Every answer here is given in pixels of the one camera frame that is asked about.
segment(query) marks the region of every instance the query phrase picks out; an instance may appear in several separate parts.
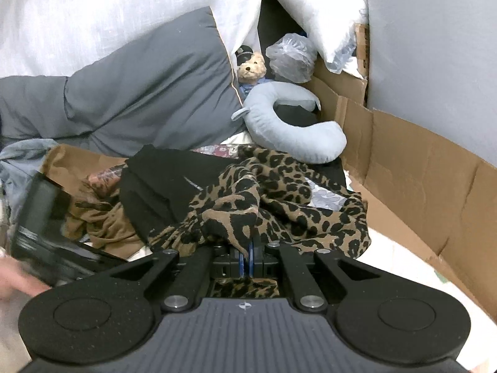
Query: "brown fabric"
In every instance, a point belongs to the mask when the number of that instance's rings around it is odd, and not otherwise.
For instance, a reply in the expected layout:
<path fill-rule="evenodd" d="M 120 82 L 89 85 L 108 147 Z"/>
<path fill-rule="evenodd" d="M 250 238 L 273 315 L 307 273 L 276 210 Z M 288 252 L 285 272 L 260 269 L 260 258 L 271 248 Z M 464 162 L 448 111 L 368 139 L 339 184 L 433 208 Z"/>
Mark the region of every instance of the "brown fabric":
<path fill-rule="evenodd" d="M 41 168 L 42 173 L 73 197 L 64 235 L 79 240 L 88 233 L 95 248 L 120 258 L 130 257 L 143 243 L 124 215 L 117 184 L 99 183 L 95 175 L 124 161 L 62 144 L 50 150 Z"/>

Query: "gray blanket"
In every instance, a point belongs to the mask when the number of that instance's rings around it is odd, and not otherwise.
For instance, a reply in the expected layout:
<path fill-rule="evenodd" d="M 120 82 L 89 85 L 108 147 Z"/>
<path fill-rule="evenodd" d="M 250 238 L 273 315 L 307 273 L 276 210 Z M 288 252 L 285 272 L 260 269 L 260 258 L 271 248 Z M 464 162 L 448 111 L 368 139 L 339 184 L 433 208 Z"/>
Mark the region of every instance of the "gray blanket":
<path fill-rule="evenodd" d="M 130 157 L 193 149 L 245 130 L 237 82 L 209 7 L 165 23 L 71 77 L 0 79 L 3 144 L 52 138 Z"/>

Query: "circular pad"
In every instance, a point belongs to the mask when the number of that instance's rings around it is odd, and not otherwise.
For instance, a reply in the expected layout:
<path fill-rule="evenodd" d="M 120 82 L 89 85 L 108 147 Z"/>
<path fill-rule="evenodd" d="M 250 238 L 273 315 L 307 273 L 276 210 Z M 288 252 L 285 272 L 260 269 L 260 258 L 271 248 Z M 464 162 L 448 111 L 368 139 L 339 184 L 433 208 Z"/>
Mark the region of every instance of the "circular pad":
<path fill-rule="evenodd" d="M 336 328 L 365 355 L 395 365 L 430 364 L 455 357 L 468 338 L 468 312 L 442 291 L 393 279 L 356 286 L 336 311 Z"/>
<path fill-rule="evenodd" d="M 385 301 L 378 309 L 378 316 L 390 327 L 408 332 L 427 328 L 436 318 L 429 304 L 406 298 Z"/>
<path fill-rule="evenodd" d="M 74 299 L 62 303 L 55 309 L 54 319 L 63 328 L 71 331 L 86 331 L 105 324 L 112 308 L 98 299 Z"/>
<path fill-rule="evenodd" d="M 19 316 L 27 349 L 55 362 L 88 365 L 118 357 L 153 327 L 139 282 L 99 275 L 48 290 Z"/>

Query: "white sheet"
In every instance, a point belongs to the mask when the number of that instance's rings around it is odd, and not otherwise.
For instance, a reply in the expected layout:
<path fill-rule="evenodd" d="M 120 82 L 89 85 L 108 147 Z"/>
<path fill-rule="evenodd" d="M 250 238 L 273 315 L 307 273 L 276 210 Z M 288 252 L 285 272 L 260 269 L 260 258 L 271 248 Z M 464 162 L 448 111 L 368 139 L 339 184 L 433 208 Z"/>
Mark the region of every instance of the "white sheet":
<path fill-rule="evenodd" d="M 0 77 L 70 76 L 150 29 L 210 6 L 236 64 L 260 50 L 261 0 L 0 0 Z"/>
<path fill-rule="evenodd" d="M 251 143 L 253 143 L 252 136 L 248 131 L 244 131 L 242 133 L 233 135 L 232 137 L 228 137 L 221 144 L 251 144 Z"/>

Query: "leopard print fabric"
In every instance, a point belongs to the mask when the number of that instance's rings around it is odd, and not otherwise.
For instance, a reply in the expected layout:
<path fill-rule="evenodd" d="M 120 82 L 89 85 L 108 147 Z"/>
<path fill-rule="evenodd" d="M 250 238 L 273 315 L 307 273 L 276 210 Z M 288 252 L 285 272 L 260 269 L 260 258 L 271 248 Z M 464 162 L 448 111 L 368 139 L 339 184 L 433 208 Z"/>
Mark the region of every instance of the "leopard print fabric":
<path fill-rule="evenodd" d="M 90 174 L 83 180 L 83 184 L 91 188 L 99 198 L 104 199 L 115 191 L 126 167 L 126 164 L 120 164 L 100 173 Z"/>
<path fill-rule="evenodd" d="M 320 248 L 357 258 L 370 245 L 361 195 L 349 192 L 289 154 L 241 147 L 244 159 L 203 189 L 190 203 L 186 219 L 150 237 L 153 249 L 174 248 L 192 254 L 208 242 L 229 243 L 246 258 L 252 238 L 282 240 L 300 252 Z M 346 198 L 341 211 L 308 206 L 311 189 L 305 178 Z"/>
<path fill-rule="evenodd" d="M 274 279 L 216 279 L 211 297 L 234 299 L 272 299 L 279 297 L 278 282 Z"/>

